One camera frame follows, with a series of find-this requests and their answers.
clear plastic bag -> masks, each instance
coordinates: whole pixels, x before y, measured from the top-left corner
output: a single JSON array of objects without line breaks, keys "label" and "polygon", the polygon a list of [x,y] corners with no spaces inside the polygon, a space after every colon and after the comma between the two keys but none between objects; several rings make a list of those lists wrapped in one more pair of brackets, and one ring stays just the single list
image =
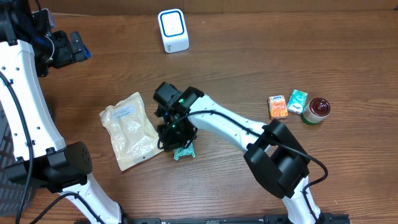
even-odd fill
[{"label": "clear plastic bag", "polygon": [[145,114],[144,102],[138,92],[116,106],[106,107],[99,115],[111,136],[122,171],[162,152],[157,148],[159,137]]}]

brown lid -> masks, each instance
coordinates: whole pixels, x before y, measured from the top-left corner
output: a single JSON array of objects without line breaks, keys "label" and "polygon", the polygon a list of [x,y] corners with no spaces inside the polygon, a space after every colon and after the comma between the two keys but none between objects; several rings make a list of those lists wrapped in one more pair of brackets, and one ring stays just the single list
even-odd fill
[{"label": "brown lid", "polygon": [[310,110],[317,116],[327,116],[330,113],[330,104],[323,98],[315,98],[310,102]]}]

wooden table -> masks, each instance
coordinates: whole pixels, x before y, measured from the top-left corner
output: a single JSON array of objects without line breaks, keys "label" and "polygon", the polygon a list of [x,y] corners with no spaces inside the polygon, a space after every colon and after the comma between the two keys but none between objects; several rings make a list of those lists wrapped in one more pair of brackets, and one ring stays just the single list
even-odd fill
[{"label": "wooden table", "polygon": [[[99,113],[138,91],[153,125],[154,90],[163,82],[194,86],[245,117],[269,122],[267,98],[293,89],[324,97],[331,115],[307,126],[284,121],[305,150],[329,169],[311,188],[324,212],[352,223],[398,219],[398,14],[396,11],[186,15],[190,49],[163,50],[156,16],[57,17],[78,30],[93,57],[50,70],[40,84],[55,105],[67,143],[83,141],[105,192],[132,218],[250,217],[285,213],[254,179],[239,150],[199,131],[195,159],[172,154],[121,172]],[[310,163],[310,178],[322,170]],[[23,213],[35,218],[56,194],[42,189]],[[84,218],[67,200],[42,223]],[[1,218],[12,223],[14,218]]]}]

orange packet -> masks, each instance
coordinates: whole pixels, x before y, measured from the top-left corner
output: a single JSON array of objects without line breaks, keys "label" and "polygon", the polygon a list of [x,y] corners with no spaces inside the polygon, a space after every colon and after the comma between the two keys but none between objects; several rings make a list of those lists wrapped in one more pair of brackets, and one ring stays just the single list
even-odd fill
[{"label": "orange packet", "polygon": [[281,119],[287,117],[287,107],[283,95],[268,97],[268,108],[270,119]]}]

tin can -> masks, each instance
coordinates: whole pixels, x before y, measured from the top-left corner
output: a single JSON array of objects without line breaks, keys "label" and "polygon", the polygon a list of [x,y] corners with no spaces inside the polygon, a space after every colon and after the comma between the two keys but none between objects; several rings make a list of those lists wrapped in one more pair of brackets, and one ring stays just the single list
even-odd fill
[{"label": "tin can", "polygon": [[329,113],[329,102],[323,98],[315,98],[305,106],[301,119],[306,124],[314,125],[323,121]]}]

